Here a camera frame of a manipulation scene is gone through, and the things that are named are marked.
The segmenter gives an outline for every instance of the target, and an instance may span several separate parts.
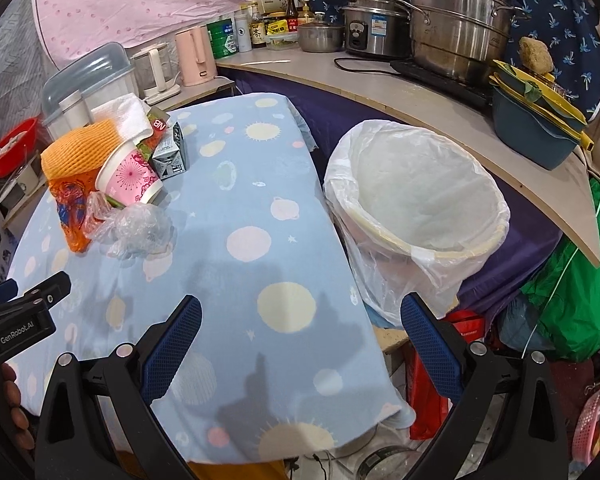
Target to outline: green can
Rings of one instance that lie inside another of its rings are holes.
[[[206,30],[209,33],[214,58],[220,59],[221,57],[227,57],[238,52],[238,47],[235,44],[234,26],[231,19],[209,23],[206,26]]]

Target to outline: stainless steel pot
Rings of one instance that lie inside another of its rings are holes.
[[[345,49],[351,54],[407,57],[410,52],[406,0],[349,0],[345,17]]]
[[[471,85],[485,85],[492,59],[500,59],[508,36],[447,10],[426,9],[430,23],[413,17],[413,59],[420,66]]]
[[[411,20],[414,60],[473,85],[487,85],[490,61],[501,59],[516,12],[510,0],[411,0],[426,13]]]
[[[337,52],[344,41],[344,25],[305,23],[298,25],[298,43],[305,52]]]

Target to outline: white plastic trash bag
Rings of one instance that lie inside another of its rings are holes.
[[[509,207],[472,155],[391,121],[363,121],[340,139],[324,192],[362,298],[395,326],[414,291],[444,317],[509,230]]]

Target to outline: sauce bottle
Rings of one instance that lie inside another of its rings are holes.
[[[262,48],[267,46],[264,40],[264,20],[258,10],[258,4],[254,3],[251,6],[251,22],[249,24],[249,32],[251,35],[251,44],[254,48]]]
[[[302,10],[298,12],[298,25],[314,22],[314,14],[309,10],[309,5],[306,0],[302,1]]]
[[[296,9],[296,3],[294,0],[286,0],[285,18],[289,32],[295,32],[298,30],[298,10]]]

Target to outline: light blue polka dot cover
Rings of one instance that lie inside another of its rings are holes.
[[[324,205],[306,123],[286,97],[248,94],[172,112],[189,169],[164,181],[176,229],[159,256],[118,260],[96,242],[68,251],[47,194],[11,267],[20,291],[58,270],[72,293],[58,330],[13,359],[22,403],[40,413],[56,358],[108,355],[164,321],[186,294],[203,322],[152,410],[185,460],[251,463],[342,445],[413,410],[388,378]],[[129,449],[110,404],[116,447]]]

